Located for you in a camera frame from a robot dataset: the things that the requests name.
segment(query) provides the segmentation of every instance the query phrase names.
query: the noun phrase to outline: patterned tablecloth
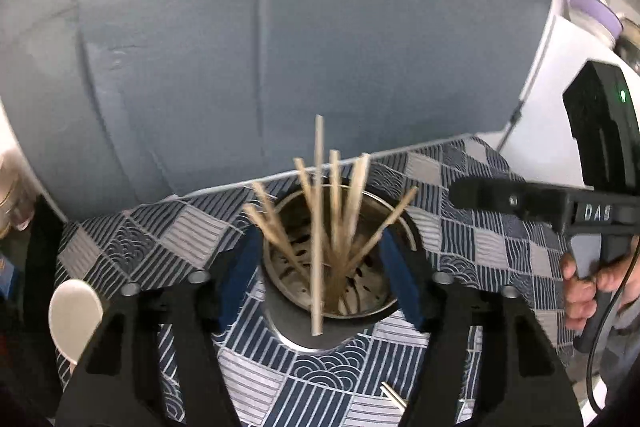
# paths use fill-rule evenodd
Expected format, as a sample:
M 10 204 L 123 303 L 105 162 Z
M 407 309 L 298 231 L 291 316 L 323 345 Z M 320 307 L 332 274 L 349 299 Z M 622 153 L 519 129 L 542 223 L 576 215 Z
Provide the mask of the patterned tablecloth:
M 350 171 L 351 166 L 343 167 L 344 176 Z M 417 186 L 408 211 L 433 266 L 473 287 L 499 291 L 507 283 L 516 286 L 567 362 L 573 354 L 572 334 L 564 327 L 558 264 L 566 245 L 543 225 L 453 208 L 447 187 L 466 175 L 517 177 L 482 140 L 467 137 L 379 156 L 371 165 L 369 183 L 395 198 Z M 266 188 L 276 196 L 296 182 L 295 176 L 281 176 Z M 249 225 L 241 205 L 253 198 L 250 188 L 240 187 L 69 223 L 60 244 L 56 285 L 69 277 L 84 279 L 111 298 L 129 281 L 144 289 L 178 282 L 236 244 Z M 213 339 L 243 425 L 398 423 L 399 411 L 380 392 L 380 382 L 389 382 L 407 397 L 428 335 L 415 331 L 396 312 L 329 354 L 298 353 L 268 329 L 260 308 L 263 295 L 256 274 L 238 319 Z M 171 327 L 162 327 L 160 378 L 167 414 L 185 422 L 172 340 Z M 481 328 L 472 328 L 458 421 L 473 410 L 481 346 Z M 69 368 L 61 355 L 58 367 L 66 385 Z

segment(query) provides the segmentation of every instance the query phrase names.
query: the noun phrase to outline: black cable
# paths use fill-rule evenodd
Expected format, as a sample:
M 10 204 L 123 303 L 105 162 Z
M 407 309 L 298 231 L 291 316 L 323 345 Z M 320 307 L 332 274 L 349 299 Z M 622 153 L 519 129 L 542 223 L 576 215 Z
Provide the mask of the black cable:
M 604 324 L 607 322 L 607 319 L 609 318 L 609 315 L 613 311 L 613 308 L 616 307 L 618 300 L 620 300 L 620 297 L 622 296 L 622 292 L 625 290 L 626 282 L 629 280 L 629 277 L 631 277 L 631 272 L 633 272 L 634 268 L 636 267 L 636 262 L 638 261 L 638 257 L 640 257 L 640 241 L 638 241 L 638 245 L 636 246 L 636 251 L 634 252 L 633 258 L 631 259 L 631 264 L 629 264 L 629 268 L 626 269 L 625 276 L 622 279 L 622 283 L 620 283 L 620 288 L 618 288 L 615 295 L 613 295 L 611 302 L 607 306 L 607 309 L 605 310 L 604 315 L 602 316 L 600 323 L 598 324 L 598 329 L 596 330 L 596 335 L 593 340 L 593 345 L 589 350 L 589 358 L 587 359 L 587 375 L 586 375 L 587 398 L 589 399 L 589 405 L 591 405 L 593 412 L 595 412 L 596 414 L 600 414 L 602 412 L 602 409 L 596 403 L 596 399 L 593 397 L 593 375 L 592 375 L 593 357 L 596 352 L 596 347 L 598 346 L 598 340 L 600 339 L 600 335 L 602 334 L 602 330 L 604 329 Z

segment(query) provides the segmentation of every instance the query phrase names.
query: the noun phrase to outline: blue gripper pad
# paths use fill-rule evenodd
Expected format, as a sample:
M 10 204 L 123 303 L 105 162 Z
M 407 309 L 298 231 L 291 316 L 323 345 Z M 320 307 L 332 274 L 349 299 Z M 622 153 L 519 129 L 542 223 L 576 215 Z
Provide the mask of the blue gripper pad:
M 425 321 L 422 310 L 422 299 L 417 279 L 421 274 L 412 272 L 406 263 L 405 256 L 398 248 L 398 244 L 389 229 L 382 233 L 382 239 L 378 244 L 380 250 L 380 260 L 385 267 L 386 276 L 391 284 L 391 290 L 398 298 L 400 309 L 404 318 L 408 320 L 419 331 Z M 408 255 L 424 255 L 409 251 Z
M 220 300 L 218 322 L 221 330 L 225 331 L 236 320 L 244 293 L 260 263 L 262 233 L 257 227 L 249 227 L 233 250 L 221 252 L 218 255 L 231 256 L 217 292 Z

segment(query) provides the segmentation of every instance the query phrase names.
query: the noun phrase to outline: chopstick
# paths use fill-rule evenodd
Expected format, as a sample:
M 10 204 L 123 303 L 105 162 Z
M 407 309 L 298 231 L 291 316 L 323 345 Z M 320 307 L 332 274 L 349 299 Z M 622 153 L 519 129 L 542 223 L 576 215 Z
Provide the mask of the chopstick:
M 296 170 L 298 171 L 298 178 L 300 179 L 302 193 L 305 195 L 306 206 L 308 206 L 309 212 L 313 212 L 314 196 L 311 188 L 311 183 L 309 183 L 309 176 L 307 176 L 306 174 L 305 161 L 302 158 L 293 158 L 293 163 L 296 166 Z M 322 227 L 322 244 L 324 245 L 325 251 L 329 253 L 330 261 L 333 266 L 334 263 L 336 263 L 337 250 L 334 250 L 332 248 L 329 236 L 327 235 L 324 227 Z
M 400 214 L 404 212 L 404 209 L 411 203 L 411 201 L 415 198 L 415 194 L 418 191 L 417 187 L 412 187 L 409 192 L 407 192 L 400 202 L 396 205 L 396 207 L 391 211 L 391 213 L 386 217 L 386 219 L 382 222 L 382 224 L 378 227 L 378 229 L 373 233 L 373 235 L 369 238 L 369 240 L 364 244 L 362 249 L 359 252 L 356 252 L 353 258 L 347 263 L 344 269 L 335 270 L 332 275 L 331 281 L 327 287 L 327 305 L 328 306 L 336 306 L 337 301 L 340 296 L 344 293 L 344 285 L 346 282 L 346 278 L 351 275 L 351 273 L 358 267 L 358 265 L 362 262 L 362 260 L 367 256 L 367 254 L 372 250 L 373 247 L 382 239 L 382 233 L 385 231 L 386 227 L 394 224 L 396 219 L 400 217 Z
M 291 266 L 293 266 L 293 268 L 300 274 L 303 282 L 309 286 L 309 274 L 296 258 L 296 253 L 293 251 L 293 247 L 289 241 L 286 242 L 286 245 L 283 244 L 281 239 L 278 237 L 278 234 L 266 222 L 264 216 L 258 211 L 258 208 L 254 204 L 245 203 L 242 206 L 242 209 L 246 212 L 247 216 L 249 216 L 249 219 L 253 221 L 254 225 L 262 230 L 267 241 L 280 249 L 287 260 L 291 263 Z
M 324 120 L 316 114 L 316 177 L 314 207 L 311 212 L 311 335 L 322 335 L 322 161 L 324 158 Z
M 340 169 L 338 167 L 338 161 L 340 161 L 340 152 L 331 149 L 329 151 L 329 162 L 331 165 L 330 181 L 331 181 L 331 248 L 334 252 L 341 251 L 341 239 L 342 239 L 342 198 L 340 197 Z
M 362 192 L 367 182 L 369 172 L 369 162 L 371 156 L 364 153 L 357 160 L 349 183 L 349 194 L 344 209 L 344 238 L 342 243 L 342 254 L 349 255 L 353 236 L 356 233 L 358 217 L 360 217 L 360 206 L 362 204 Z
M 350 275 L 351 272 L 353 272 L 358 267 L 358 264 L 362 262 L 362 260 L 367 256 L 367 254 L 371 251 L 371 249 L 375 247 L 375 245 L 378 243 L 378 241 L 380 241 L 380 239 L 382 239 L 382 233 L 385 231 L 386 227 L 390 227 L 392 224 L 396 222 L 396 219 L 400 217 L 400 214 L 402 214 L 405 208 L 409 205 L 409 203 L 413 201 L 413 199 L 415 198 L 416 192 L 418 192 L 418 187 L 411 187 L 409 192 L 407 192 L 402 197 L 402 199 L 400 200 L 400 203 L 396 205 L 396 207 L 393 209 L 391 214 L 389 214 L 387 218 L 382 222 L 382 225 L 378 227 L 378 229 L 373 233 L 373 235 L 365 243 L 364 247 L 362 247 L 362 250 L 360 250 L 353 256 L 353 259 L 351 259 L 351 261 L 349 262 L 345 270 L 347 276 Z
M 382 382 L 380 384 L 380 390 L 386 394 L 389 400 L 391 400 L 399 410 L 404 412 L 406 409 L 406 400 L 402 399 L 402 397 L 396 393 L 393 387 L 391 387 L 388 383 Z

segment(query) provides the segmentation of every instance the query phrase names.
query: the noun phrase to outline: jar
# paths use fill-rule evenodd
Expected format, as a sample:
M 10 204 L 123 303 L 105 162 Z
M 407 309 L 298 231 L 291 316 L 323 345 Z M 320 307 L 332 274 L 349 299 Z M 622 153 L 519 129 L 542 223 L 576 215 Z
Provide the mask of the jar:
M 34 207 L 18 176 L 0 157 L 0 239 L 11 226 L 24 230 L 33 219 Z

